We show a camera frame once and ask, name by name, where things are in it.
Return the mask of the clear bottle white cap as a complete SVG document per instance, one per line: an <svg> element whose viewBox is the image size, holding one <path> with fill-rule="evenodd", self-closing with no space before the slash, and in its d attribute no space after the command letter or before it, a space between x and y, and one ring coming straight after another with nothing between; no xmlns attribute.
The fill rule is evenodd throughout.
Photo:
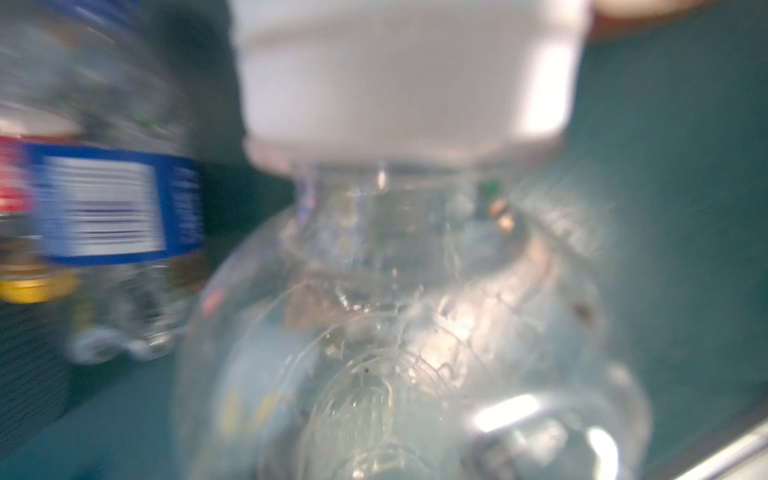
<svg viewBox="0 0 768 480"><path fill-rule="evenodd" d="M559 154L588 1L232 1L292 207L202 291L182 479L634 479L650 406L586 265L510 190Z"/></svg>

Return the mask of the blue label small bottle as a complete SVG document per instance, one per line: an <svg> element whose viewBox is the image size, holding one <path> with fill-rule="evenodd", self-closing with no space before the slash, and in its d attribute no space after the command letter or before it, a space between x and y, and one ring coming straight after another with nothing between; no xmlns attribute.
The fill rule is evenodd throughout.
<svg viewBox="0 0 768 480"><path fill-rule="evenodd" d="M75 292L45 302L72 362L173 350L205 277L191 136L138 2L2 8L3 267L76 272Z"/></svg>

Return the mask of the peach plastic flower pot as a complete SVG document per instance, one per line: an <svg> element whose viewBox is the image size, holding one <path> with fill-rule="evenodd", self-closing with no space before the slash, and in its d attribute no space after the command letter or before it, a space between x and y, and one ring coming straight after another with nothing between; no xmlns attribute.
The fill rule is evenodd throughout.
<svg viewBox="0 0 768 480"><path fill-rule="evenodd" d="M593 2L592 33L625 31L684 15L709 0L599 0Z"/></svg>

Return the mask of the aluminium front rail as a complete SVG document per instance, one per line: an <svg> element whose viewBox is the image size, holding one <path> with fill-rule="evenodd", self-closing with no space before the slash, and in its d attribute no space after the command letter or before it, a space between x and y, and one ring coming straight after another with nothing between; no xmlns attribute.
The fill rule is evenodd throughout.
<svg viewBox="0 0 768 480"><path fill-rule="evenodd" d="M647 479L767 480L767 413L729 422L666 461Z"/></svg>

